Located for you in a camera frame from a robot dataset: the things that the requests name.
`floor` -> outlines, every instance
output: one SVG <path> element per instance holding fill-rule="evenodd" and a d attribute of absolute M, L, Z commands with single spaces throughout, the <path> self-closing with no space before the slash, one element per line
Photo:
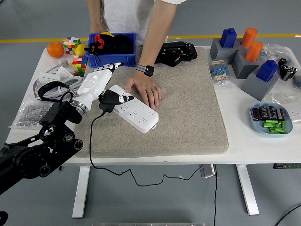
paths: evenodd
<path fill-rule="evenodd" d="M 243 34 L 300 34 L 301 2 L 297 0 L 187 0 L 178 7 L 169 35 L 217 35 L 234 27 Z M 81 0 L 3 0 L 0 3 L 0 143 L 5 143 L 40 55 L 49 41 L 1 43 L 7 39 L 88 37 L 89 16 Z M 258 38 L 287 46 L 301 62 L 300 37 Z M 210 46 L 212 39 L 185 39 Z M 189 178 L 198 165 L 109 166 L 115 172 L 131 168 L 140 184 L 171 177 Z M 248 216 L 235 165 L 218 165 L 216 225 L 273 226 L 301 203 L 300 169 L 273 169 L 271 164 L 248 165 L 260 215 Z M 189 181 L 165 178 L 158 186 L 138 187 L 129 174 L 117 177 L 91 169 L 85 215 L 72 219 L 79 167 L 63 167 L 47 178 L 22 180 L 0 196 L 6 226 L 91 226 L 94 222 L 182 222 L 214 225 L 215 179 L 198 171 Z M 280 226 L 301 225 L 301 208 Z"/>

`robotic arm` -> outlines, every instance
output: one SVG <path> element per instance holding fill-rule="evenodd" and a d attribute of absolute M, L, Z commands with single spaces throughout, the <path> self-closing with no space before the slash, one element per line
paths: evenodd
<path fill-rule="evenodd" d="M 43 126 L 33 137 L 15 144 L 4 144 L 0 150 L 0 194 L 4 193 L 23 178 L 46 177 L 83 147 L 74 132 L 65 122 L 79 124 L 82 116 L 88 114 L 94 100 L 99 99 L 99 107 L 112 112 L 115 105 L 134 99 L 120 96 L 104 88 L 112 73 L 121 63 L 97 68 L 88 74 L 72 101 L 54 102 L 40 120 Z"/>

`gray carpet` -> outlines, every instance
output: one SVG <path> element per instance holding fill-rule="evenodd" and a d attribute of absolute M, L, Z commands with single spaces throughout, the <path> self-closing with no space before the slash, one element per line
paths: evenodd
<path fill-rule="evenodd" d="M 226 130 L 204 50 L 197 47 L 197 53 L 197 59 L 176 67 L 155 65 L 154 78 L 162 90 L 160 106 L 155 109 L 159 114 L 155 129 L 143 134 L 117 114 L 107 113 L 94 123 L 92 156 L 134 158 L 224 153 L 228 149 Z M 113 85 L 123 88 L 134 70 L 118 68 L 107 88 Z M 141 100 L 140 94 L 132 91 Z M 88 116 L 74 128 L 84 142 L 77 157 L 88 157 L 90 125 L 102 113 L 98 104 L 94 101 Z"/>

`rubik's cube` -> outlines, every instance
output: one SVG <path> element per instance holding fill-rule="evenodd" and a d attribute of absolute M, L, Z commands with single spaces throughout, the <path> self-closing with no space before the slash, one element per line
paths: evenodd
<path fill-rule="evenodd" d="M 88 57 L 86 56 L 74 56 L 72 62 L 72 67 L 74 67 L 74 72 L 79 74 L 85 74 L 87 62 L 88 62 Z"/>
<path fill-rule="evenodd" d="M 75 49 L 79 44 L 80 44 L 79 38 L 67 37 L 67 39 L 63 43 L 63 46 L 67 54 L 75 55 Z"/>

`gray block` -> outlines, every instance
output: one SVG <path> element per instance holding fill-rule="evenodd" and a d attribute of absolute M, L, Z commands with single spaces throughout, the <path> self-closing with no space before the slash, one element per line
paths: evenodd
<path fill-rule="evenodd" d="M 246 79 L 264 61 L 259 56 L 255 62 L 246 60 L 246 51 L 238 51 L 232 62 L 232 68 L 237 79 Z"/>
<path fill-rule="evenodd" d="M 248 48 L 243 47 L 240 42 L 242 38 L 237 38 L 232 48 L 223 48 L 220 43 L 221 39 L 213 39 L 210 48 L 211 59 L 224 59 L 228 64 L 232 64 L 237 51 L 247 51 Z"/>
<path fill-rule="evenodd" d="M 256 77 L 259 69 L 260 67 L 256 68 L 254 72 L 248 76 L 241 90 L 253 96 L 257 100 L 262 101 L 262 99 L 264 99 L 264 97 L 271 91 L 280 76 L 279 74 L 274 74 L 274 76 L 268 82 L 265 82 Z"/>

